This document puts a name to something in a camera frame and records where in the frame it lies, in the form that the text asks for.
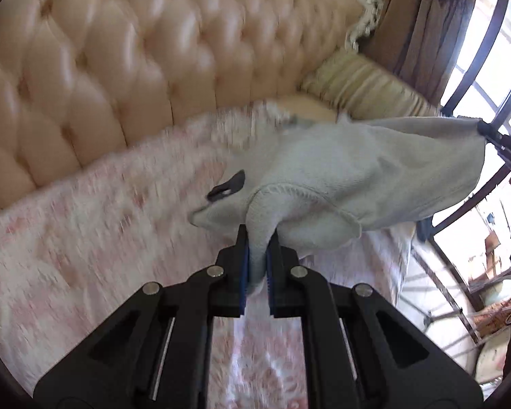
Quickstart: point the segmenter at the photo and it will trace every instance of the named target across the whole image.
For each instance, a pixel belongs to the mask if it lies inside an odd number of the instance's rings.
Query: sofa
[[[378,2],[0,0],[0,213],[165,128],[257,100],[315,121],[436,115],[356,53]],[[0,360],[6,402],[31,405]]]

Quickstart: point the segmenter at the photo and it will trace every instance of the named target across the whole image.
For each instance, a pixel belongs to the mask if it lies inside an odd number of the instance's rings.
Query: floor
[[[428,243],[420,243],[417,238],[413,241],[412,256],[407,269],[407,277],[403,290],[397,303],[398,310],[408,318],[418,329],[425,331],[426,335],[440,348],[447,346],[461,337],[467,335],[467,330],[458,317],[443,319],[424,327],[424,314],[421,310],[432,315],[441,315],[452,311],[451,305],[437,289],[430,277],[417,263],[416,259],[424,260],[431,270],[436,273],[439,280],[447,287],[465,313],[473,311],[463,292],[459,289],[453,276],[433,248]],[[447,348],[445,351],[468,373],[475,370],[477,350],[471,350],[475,343],[470,336]]]

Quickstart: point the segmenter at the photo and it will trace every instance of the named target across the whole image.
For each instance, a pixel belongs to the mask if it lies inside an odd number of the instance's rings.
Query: tufted sofa backrest
[[[2,0],[0,209],[162,128],[295,91],[355,0]]]

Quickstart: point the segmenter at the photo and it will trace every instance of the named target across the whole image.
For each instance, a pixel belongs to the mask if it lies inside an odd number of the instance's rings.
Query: fluffy blanket
[[[204,115],[0,214],[0,356],[28,392],[145,282],[179,283],[214,263],[232,241],[187,214],[235,151],[285,121],[265,103]],[[364,233],[304,263],[395,302],[413,232],[405,224]],[[266,290],[243,318],[215,319],[209,408],[307,407],[304,374],[300,321],[269,317]]]

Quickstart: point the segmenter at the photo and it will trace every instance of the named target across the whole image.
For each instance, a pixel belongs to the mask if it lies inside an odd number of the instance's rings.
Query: white cloth
[[[246,224],[254,288],[275,229],[281,244],[305,256],[464,199],[484,162],[477,122],[394,118],[273,133],[228,165],[221,183],[243,169],[243,188],[195,211],[191,221],[230,238]]]

